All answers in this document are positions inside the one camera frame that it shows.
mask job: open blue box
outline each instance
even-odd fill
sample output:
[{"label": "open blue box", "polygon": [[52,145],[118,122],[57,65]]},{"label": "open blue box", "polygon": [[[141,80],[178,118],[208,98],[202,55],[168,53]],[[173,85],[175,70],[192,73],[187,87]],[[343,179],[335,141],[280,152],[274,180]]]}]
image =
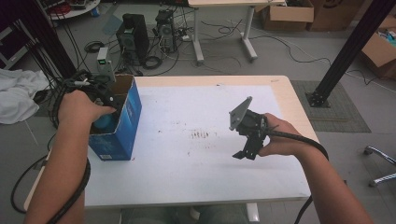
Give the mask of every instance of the open blue box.
[{"label": "open blue box", "polygon": [[116,96],[125,96],[120,119],[114,133],[92,133],[89,145],[102,161],[129,161],[134,148],[137,125],[142,104],[139,92],[130,75],[116,76],[117,82],[111,88]]}]

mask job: white cloth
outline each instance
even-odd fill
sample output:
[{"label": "white cloth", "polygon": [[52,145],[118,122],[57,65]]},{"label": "white cloth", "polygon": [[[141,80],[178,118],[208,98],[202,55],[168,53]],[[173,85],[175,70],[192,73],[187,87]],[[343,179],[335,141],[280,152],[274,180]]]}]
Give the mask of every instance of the white cloth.
[{"label": "white cloth", "polygon": [[35,93],[48,85],[42,71],[0,69],[0,123],[12,124],[31,117],[39,108],[33,101]]}]

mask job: human hand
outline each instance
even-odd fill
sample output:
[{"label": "human hand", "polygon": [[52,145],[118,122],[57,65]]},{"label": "human hand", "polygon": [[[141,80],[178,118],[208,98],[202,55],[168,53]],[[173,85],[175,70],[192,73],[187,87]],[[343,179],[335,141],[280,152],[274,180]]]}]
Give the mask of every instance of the human hand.
[{"label": "human hand", "polygon": [[93,103],[83,91],[73,91],[64,95],[58,120],[63,122],[92,123],[105,114],[111,114],[116,109],[110,106],[100,106]]},{"label": "human hand", "polygon": [[[272,114],[265,114],[269,127],[275,127],[274,131],[282,133],[292,133],[301,135],[290,123],[283,119],[279,119]],[[303,143],[297,140],[289,139],[286,137],[269,136],[270,143],[262,147],[259,151],[259,155],[264,157],[268,155],[284,155],[284,156],[297,156],[301,152],[306,152],[308,147],[312,147],[307,143]]]}]

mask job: human arm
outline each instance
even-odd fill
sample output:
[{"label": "human arm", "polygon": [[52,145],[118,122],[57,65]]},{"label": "human arm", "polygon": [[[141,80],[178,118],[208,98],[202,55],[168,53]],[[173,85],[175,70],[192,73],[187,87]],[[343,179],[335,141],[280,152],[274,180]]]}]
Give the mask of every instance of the human arm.
[{"label": "human arm", "polygon": [[[268,126],[283,133],[300,135],[288,122],[265,114]],[[373,223],[361,203],[316,148],[296,140],[270,136],[270,143],[259,155],[292,155],[304,169],[320,223]]]},{"label": "human arm", "polygon": [[[84,175],[92,122],[114,111],[112,107],[92,103],[82,91],[64,96],[58,114],[55,142],[24,223],[47,223],[69,200]],[[83,218],[82,193],[59,223],[83,223]]]}]

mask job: person's left hand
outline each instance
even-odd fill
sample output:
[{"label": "person's left hand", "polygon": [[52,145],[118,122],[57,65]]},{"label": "person's left hand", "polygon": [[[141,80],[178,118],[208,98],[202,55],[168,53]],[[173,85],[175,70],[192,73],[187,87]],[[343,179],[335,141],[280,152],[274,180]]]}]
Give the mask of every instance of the person's left hand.
[{"label": "person's left hand", "polygon": [[92,123],[101,116],[115,111],[116,109],[111,106],[96,105],[83,91],[73,91],[64,95],[58,112],[58,120],[60,124],[63,122]]}]

